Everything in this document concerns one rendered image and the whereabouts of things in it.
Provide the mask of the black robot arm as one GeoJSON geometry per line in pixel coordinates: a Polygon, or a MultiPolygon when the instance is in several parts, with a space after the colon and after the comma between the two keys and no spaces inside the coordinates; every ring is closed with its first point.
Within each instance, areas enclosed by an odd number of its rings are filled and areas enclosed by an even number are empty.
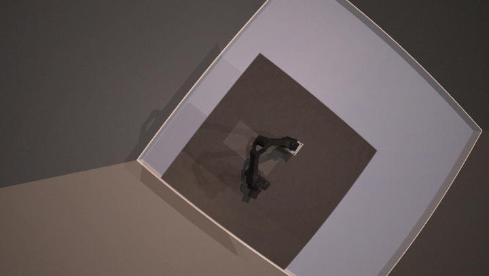
{"type": "Polygon", "coordinates": [[[282,137],[282,139],[272,139],[272,138],[267,138],[264,136],[259,135],[255,141],[253,142],[253,147],[250,151],[250,165],[249,165],[249,174],[247,175],[246,178],[246,183],[248,183],[247,188],[250,189],[250,192],[248,194],[249,197],[252,199],[257,199],[257,196],[260,192],[260,188],[264,185],[264,177],[258,176],[258,164],[259,164],[259,157],[261,154],[267,151],[268,148],[271,147],[271,145],[279,145],[283,148],[293,150],[294,152],[300,145],[297,142],[297,139],[291,138],[291,137],[282,137]],[[260,145],[263,147],[259,151],[256,151],[256,146],[260,145]]]}

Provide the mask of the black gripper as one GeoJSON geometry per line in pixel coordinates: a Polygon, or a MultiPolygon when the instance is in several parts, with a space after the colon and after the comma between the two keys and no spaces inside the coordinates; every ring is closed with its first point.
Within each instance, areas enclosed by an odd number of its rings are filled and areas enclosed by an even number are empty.
{"type": "MultiPolygon", "coordinates": [[[[244,173],[246,176],[249,174],[249,168],[247,169],[247,171],[244,173]]],[[[264,190],[267,190],[268,187],[270,186],[270,182],[265,178],[264,179],[264,185],[262,186],[262,188],[264,190]]]]}

